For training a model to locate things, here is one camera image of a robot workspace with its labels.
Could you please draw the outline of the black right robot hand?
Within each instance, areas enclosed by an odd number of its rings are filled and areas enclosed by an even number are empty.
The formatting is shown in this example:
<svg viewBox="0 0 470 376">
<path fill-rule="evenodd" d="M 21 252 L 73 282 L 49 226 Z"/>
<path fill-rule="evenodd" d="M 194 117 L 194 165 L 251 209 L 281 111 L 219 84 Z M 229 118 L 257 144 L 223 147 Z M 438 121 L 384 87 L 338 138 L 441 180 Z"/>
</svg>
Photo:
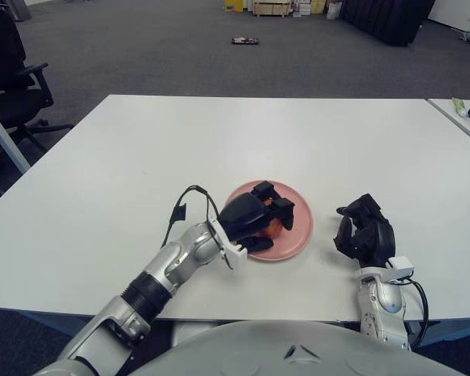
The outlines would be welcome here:
<svg viewBox="0 0 470 376">
<path fill-rule="evenodd" d="M 356 259 L 361 268 L 385 267 L 396 253 L 395 236 L 374 198 L 366 193 L 336 212 L 342 216 L 333 239 L 336 249 Z"/>
</svg>

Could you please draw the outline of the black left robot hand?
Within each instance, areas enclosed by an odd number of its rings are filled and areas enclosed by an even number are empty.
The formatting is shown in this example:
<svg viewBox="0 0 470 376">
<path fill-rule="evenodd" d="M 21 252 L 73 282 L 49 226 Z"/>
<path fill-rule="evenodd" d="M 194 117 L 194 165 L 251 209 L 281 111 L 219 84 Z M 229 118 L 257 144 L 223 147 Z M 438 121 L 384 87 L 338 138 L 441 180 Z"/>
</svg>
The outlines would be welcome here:
<svg viewBox="0 0 470 376">
<path fill-rule="evenodd" d="M 294 225 L 295 203 L 282 197 L 272 183 L 263 181 L 232 199 L 219 213 L 219 223 L 230 242 L 249 253 L 273 246 L 274 235 L 265 235 L 277 223 L 287 231 Z"/>
</svg>

